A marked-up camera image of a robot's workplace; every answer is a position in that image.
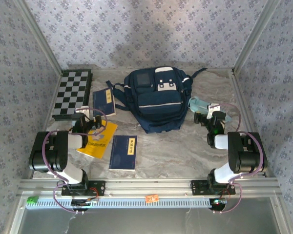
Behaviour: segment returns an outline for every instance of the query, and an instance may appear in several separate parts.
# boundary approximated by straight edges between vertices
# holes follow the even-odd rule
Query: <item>yellow booklet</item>
[[[111,141],[118,125],[108,122],[106,129],[97,136],[88,136],[88,143],[85,148],[77,149],[78,152],[96,158],[102,158],[103,154]],[[102,130],[103,127],[96,130],[89,131],[89,134],[93,134]]]

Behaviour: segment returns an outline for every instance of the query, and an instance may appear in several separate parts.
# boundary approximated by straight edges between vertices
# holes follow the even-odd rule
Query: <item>dark blue booklet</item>
[[[115,115],[115,101],[112,88],[106,88],[93,92],[93,108],[102,111],[106,116]],[[94,111],[93,116],[100,115],[101,113]]]
[[[114,136],[110,170],[135,170],[137,136]]]

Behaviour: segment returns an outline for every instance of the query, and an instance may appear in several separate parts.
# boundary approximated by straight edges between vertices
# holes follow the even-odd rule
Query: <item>backpack strap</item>
[[[196,71],[196,72],[191,76],[191,78],[194,79],[198,74],[200,74],[201,72],[206,71],[206,70],[207,70],[207,68],[202,68],[202,69]]]
[[[116,85],[120,85],[122,87],[124,87],[124,84],[121,83],[116,83],[114,85],[112,85],[111,81],[106,81],[106,84],[108,85],[108,87],[113,89],[113,95],[115,98],[117,98],[122,104],[124,104],[125,106],[121,106],[119,104],[115,104],[115,107],[117,109],[123,110],[123,111],[129,111],[129,108],[127,107],[127,101],[126,101],[126,96],[125,93],[123,91],[121,91],[120,89],[116,89],[115,86]]]

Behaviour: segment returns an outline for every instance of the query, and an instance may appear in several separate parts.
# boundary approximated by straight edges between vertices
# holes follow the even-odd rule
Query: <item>patterned wall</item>
[[[266,0],[26,0],[62,69],[232,67]]]
[[[57,76],[12,1],[0,1],[0,233],[27,175]]]
[[[293,0],[282,0],[239,80],[293,220]]]

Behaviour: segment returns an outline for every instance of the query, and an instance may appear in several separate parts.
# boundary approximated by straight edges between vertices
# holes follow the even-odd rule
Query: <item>black and white checkered board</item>
[[[91,81],[91,70],[63,71],[52,116],[56,121],[70,120],[75,108],[88,105]]]

